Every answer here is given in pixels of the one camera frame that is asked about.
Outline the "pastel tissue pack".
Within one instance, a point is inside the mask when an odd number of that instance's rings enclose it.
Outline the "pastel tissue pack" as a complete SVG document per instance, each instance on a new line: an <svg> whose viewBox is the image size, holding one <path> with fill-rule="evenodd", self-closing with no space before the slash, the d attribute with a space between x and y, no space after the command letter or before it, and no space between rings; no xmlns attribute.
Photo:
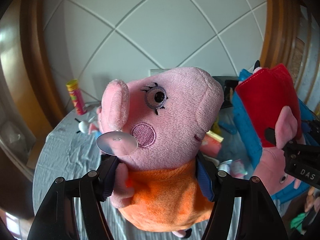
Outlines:
<svg viewBox="0 0 320 240"><path fill-rule="evenodd" d="M218 166L218 170L225 171L234 178L244 179L244 177L247 175L247 171L241 159L221 162Z"/></svg>

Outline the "pig plush orange dress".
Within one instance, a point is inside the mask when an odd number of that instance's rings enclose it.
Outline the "pig plush orange dress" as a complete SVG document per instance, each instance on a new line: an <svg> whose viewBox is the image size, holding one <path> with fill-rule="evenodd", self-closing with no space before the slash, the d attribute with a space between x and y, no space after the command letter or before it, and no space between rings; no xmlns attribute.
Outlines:
<svg viewBox="0 0 320 240"><path fill-rule="evenodd" d="M221 85L205 70L177 67L125 83L111 81L98 124L136 138L117 156L112 205L136 228L189 238L213 209L196 179L196 155L223 103Z"/></svg>

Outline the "black box on table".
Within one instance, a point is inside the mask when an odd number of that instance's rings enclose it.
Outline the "black box on table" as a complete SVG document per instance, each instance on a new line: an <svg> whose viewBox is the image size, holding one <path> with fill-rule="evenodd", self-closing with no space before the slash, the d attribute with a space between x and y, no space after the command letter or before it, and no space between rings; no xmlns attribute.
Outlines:
<svg viewBox="0 0 320 240"><path fill-rule="evenodd" d="M221 109L232 107L232 97L239 80L235 76L213 76L223 90L223 104Z"/></svg>

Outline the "white wall switch panel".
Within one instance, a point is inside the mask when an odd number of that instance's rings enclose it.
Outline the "white wall switch panel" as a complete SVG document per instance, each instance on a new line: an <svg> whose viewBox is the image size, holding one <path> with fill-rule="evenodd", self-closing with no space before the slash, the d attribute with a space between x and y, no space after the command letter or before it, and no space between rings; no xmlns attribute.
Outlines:
<svg viewBox="0 0 320 240"><path fill-rule="evenodd" d="M161 69L161 68L150 69L149 70L149 76L158 75L158 74L161 74L161 73L166 72L166 71L169 71L169 69Z"/></svg>

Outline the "red chips can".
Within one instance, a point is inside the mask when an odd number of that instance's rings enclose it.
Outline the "red chips can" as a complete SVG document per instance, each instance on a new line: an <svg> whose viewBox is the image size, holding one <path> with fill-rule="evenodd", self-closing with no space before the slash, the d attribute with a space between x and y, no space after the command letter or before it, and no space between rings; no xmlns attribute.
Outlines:
<svg viewBox="0 0 320 240"><path fill-rule="evenodd" d="M86 111L85 103L82 98L81 90L79 88L78 80L72 79L66 83L69 96L78 115L84 115Z"/></svg>

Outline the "pig plush red dress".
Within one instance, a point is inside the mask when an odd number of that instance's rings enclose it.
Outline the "pig plush red dress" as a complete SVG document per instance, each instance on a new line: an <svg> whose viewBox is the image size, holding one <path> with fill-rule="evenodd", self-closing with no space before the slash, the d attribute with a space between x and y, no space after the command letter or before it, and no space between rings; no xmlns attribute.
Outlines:
<svg viewBox="0 0 320 240"><path fill-rule="evenodd" d="M299 101L289 71L283 64L271 69L258 67L250 77L239 82L235 92L261 146L254 176L260 178L270 195L290 184L298 188L300 181L284 171L283 149L271 145L264 136L265 129L272 128L285 133L287 142L295 139L305 144Z"/></svg>

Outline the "clear suction cup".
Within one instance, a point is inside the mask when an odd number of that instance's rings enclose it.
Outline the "clear suction cup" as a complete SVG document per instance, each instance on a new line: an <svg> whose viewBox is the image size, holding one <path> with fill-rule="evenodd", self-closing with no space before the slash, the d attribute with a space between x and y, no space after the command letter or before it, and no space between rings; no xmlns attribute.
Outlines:
<svg viewBox="0 0 320 240"><path fill-rule="evenodd" d="M121 131L107 132L97 138L97 147L109 155L129 155L138 148L135 137Z"/></svg>

